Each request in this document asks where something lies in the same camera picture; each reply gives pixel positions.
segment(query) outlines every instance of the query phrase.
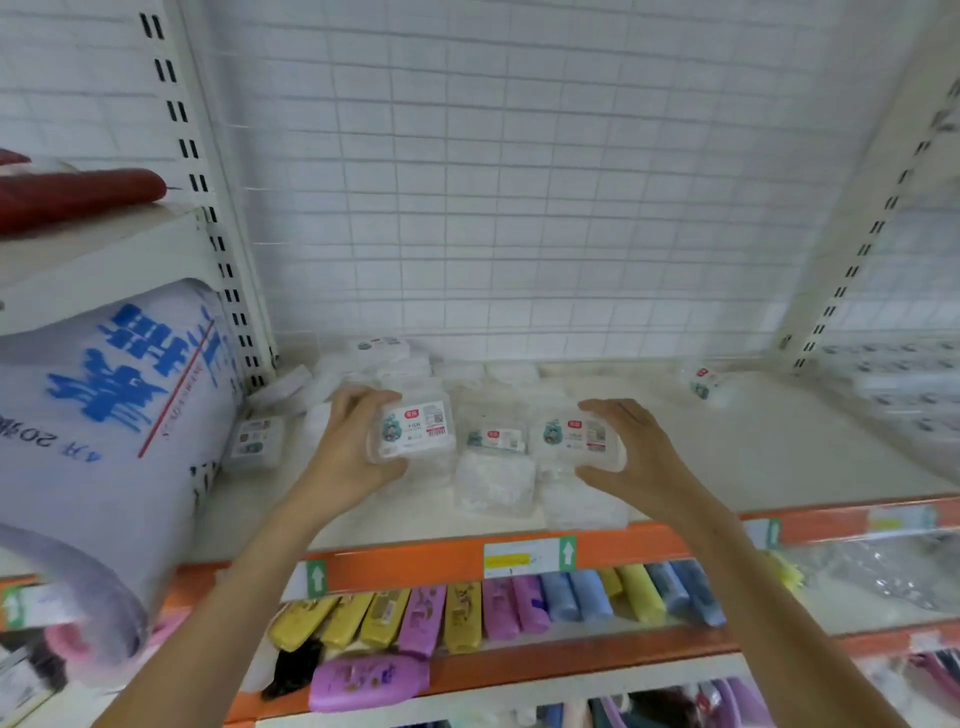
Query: hand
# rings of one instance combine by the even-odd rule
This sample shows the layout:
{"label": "hand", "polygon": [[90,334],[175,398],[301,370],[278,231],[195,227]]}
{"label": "hand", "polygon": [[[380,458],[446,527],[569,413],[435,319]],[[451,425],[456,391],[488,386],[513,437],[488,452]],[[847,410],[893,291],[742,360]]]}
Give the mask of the hand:
{"label": "hand", "polygon": [[383,405],[398,400],[398,392],[363,386],[334,396],[324,437],[288,496],[308,518],[316,515],[318,527],[406,472],[406,458],[383,463],[367,458],[373,420]]}
{"label": "hand", "polygon": [[582,465],[577,476],[680,531],[696,523],[705,509],[723,508],[673,449],[654,416],[635,400],[584,400],[580,408],[603,418],[617,431],[627,451],[619,473]]}

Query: forearm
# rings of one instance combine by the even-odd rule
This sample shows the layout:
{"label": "forearm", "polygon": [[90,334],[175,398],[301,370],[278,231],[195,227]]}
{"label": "forearm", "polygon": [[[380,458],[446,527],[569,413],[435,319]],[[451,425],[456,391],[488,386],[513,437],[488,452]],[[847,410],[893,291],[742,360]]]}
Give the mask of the forearm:
{"label": "forearm", "polygon": [[226,577],[140,670],[97,728],[213,728],[230,703],[297,561],[319,530],[282,503]]}
{"label": "forearm", "polygon": [[739,519],[703,490],[678,525],[780,728],[906,724],[777,579]]}

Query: purple bottle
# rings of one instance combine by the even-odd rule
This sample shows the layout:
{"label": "purple bottle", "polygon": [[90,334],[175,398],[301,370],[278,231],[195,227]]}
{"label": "purple bottle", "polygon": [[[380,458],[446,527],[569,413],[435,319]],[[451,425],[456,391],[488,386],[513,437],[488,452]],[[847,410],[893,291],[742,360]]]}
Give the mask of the purple bottle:
{"label": "purple bottle", "polygon": [[536,576],[513,576],[516,613],[524,632],[540,635],[550,629],[550,615],[546,612],[543,590]]}
{"label": "purple bottle", "polygon": [[396,638],[396,649],[428,659],[437,646],[444,617],[446,587],[417,587],[410,593],[407,611]]}
{"label": "purple bottle", "polygon": [[484,579],[483,589],[483,625],[487,628],[487,637],[491,640],[513,640],[520,634],[520,624],[516,618],[514,590],[510,577]]}
{"label": "purple bottle", "polygon": [[409,700],[430,687],[430,664],[410,655],[337,657],[313,673],[310,710],[342,713]]}

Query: yellow bottle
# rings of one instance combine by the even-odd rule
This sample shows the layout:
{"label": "yellow bottle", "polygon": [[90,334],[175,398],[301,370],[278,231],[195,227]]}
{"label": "yellow bottle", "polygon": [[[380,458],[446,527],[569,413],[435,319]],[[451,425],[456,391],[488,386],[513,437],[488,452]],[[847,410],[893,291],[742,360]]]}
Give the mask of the yellow bottle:
{"label": "yellow bottle", "polygon": [[306,642],[306,638],[317,631],[317,627],[337,606],[338,601],[339,596],[325,596],[322,599],[305,599],[288,604],[270,625],[270,641],[285,652],[299,649]]}
{"label": "yellow bottle", "polygon": [[797,569],[776,551],[764,551],[763,554],[773,565],[777,579],[791,592],[796,592],[804,583],[804,573]]}
{"label": "yellow bottle", "polygon": [[630,608],[644,624],[663,624],[666,620],[666,604],[654,586],[653,579],[642,564],[617,567],[616,572],[623,582]]}
{"label": "yellow bottle", "polygon": [[620,577],[616,575],[616,571],[607,567],[606,569],[598,569],[597,573],[600,574],[600,581],[603,583],[603,591],[607,596],[617,596],[623,594],[623,584],[620,583]]}
{"label": "yellow bottle", "polygon": [[377,592],[360,626],[360,639],[371,647],[389,647],[400,631],[403,611],[407,608],[409,598],[409,589]]}
{"label": "yellow bottle", "polygon": [[340,597],[340,603],[333,610],[333,616],[330,617],[329,624],[320,636],[320,641],[327,647],[347,649],[353,642],[353,637],[360,627],[360,622],[363,621],[363,616],[367,614],[367,607],[372,600],[373,592]]}
{"label": "yellow bottle", "polygon": [[482,597],[479,581],[446,587],[444,644],[451,654],[480,649],[483,639]]}

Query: orange price rail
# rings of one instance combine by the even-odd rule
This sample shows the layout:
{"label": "orange price rail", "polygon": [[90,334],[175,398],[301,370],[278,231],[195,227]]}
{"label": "orange price rail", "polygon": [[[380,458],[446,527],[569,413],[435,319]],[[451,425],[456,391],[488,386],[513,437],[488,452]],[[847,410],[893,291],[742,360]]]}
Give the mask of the orange price rail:
{"label": "orange price rail", "polygon": [[[798,546],[862,536],[870,532],[869,515],[872,509],[909,505],[932,506],[936,511],[937,527],[960,527],[960,495],[956,493],[909,500],[756,511],[741,514],[740,519],[777,519],[780,521],[779,543]],[[690,555],[681,538],[660,522],[636,522],[619,530],[570,533],[577,538],[579,569],[650,564]],[[372,592],[482,579],[484,544],[563,535],[569,533],[537,531],[411,541],[315,552],[307,554],[305,558],[326,561],[326,582],[332,594]],[[180,567],[164,607],[194,606],[213,588],[217,570],[228,566],[229,562],[215,562]],[[0,579],[0,590],[36,582],[37,579],[32,576]],[[3,612],[0,610],[0,630],[4,627],[2,620]]]}
{"label": "orange price rail", "polygon": [[[914,635],[931,632],[939,632],[944,646],[960,646],[960,619],[858,632],[835,639],[851,657],[863,658],[905,654],[912,651]],[[585,643],[589,644],[589,649],[585,649]],[[739,645],[725,627],[679,625],[580,640],[502,647],[469,655],[444,655],[433,659],[430,688],[421,695],[492,688],[739,651]],[[309,689],[303,689],[269,702],[261,700],[258,694],[237,695],[227,724],[306,713],[309,710],[308,695]]]}

